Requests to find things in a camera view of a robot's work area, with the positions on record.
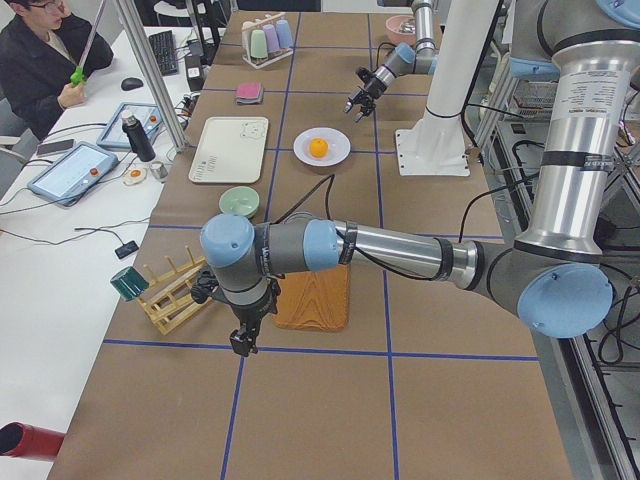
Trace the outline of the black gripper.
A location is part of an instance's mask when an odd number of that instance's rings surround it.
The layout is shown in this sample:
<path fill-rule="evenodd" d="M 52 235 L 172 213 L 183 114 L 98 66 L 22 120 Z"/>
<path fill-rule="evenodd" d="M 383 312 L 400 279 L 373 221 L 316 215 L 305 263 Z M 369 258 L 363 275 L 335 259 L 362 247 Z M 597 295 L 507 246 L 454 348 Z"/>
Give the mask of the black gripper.
<path fill-rule="evenodd" d="M 383 95 L 387 85 L 365 67 L 358 67 L 356 75 L 363 85 L 352 95 L 352 99 L 347 99 L 344 112 L 350 112 L 354 105 L 360 105 L 362 108 L 355 116 L 355 122 L 358 123 L 369 116 L 367 108 L 375 107 L 375 101 Z"/>
<path fill-rule="evenodd" d="M 267 314 L 277 314 L 278 285 L 269 284 L 265 293 L 250 305 L 232 306 L 240 322 L 240 328 L 231 332 L 229 340 L 233 351 L 240 356 L 258 353 L 256 346 L 262 319 Z"/>

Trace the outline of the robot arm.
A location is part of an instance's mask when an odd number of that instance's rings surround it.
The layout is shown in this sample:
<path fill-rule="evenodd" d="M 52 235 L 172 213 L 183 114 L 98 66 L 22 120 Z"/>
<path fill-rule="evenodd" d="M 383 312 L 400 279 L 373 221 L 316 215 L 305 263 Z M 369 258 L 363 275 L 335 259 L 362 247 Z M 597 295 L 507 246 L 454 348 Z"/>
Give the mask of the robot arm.
<path fill-rule="evenodd" d="M 256 351 L 262 318 L 275 311 L 278 278 L 350 262 L 354 255 L 417 280 L 450 281 L 515 314 L 530 329 L 573 338 L 599 325 L 614 292 L 594 241 L 625 95 L 639 67 L 635 1 L 520 1 L 511 51 L 559 74 L 528 226 L 513 244 L 453 243 L 352 222 L 294 215 L 252 224 L 220 214 L 202 228 L 207 261 L 195 302 L 228 304 L 230 336 Z"/>
<path fill-rule="evenodd" d="M 349 113 L 355 106 L 360 111 L 355 117 L 359 122 L 368 117 L 376 109 L 376 100 L 399 77 L 418 74 L 433 75 L 437 66 L 435 32 L 437 24 L 434 22 L 438 1 L 417 0 L 406 1 L 410 6 L 415 22 L 416 39 L 413 45 L 400 42 L 383 60 L 375 71 L 364 67 L 356 70 L 356 75 L 363 82 L 347 98 L 344 112 Z"/>

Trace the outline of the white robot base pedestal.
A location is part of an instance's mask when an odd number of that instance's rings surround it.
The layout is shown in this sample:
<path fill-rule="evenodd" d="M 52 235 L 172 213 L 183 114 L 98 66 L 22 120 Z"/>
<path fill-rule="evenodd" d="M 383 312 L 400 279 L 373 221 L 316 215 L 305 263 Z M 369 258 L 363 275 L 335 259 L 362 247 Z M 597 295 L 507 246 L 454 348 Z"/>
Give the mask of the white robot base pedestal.
<path fill-rule="evenodd" d="M 425 113 L 396 132 L 402 176 L 467 176 L 463 109 L 501 3 L 453 1 L 445 22 Z"/>

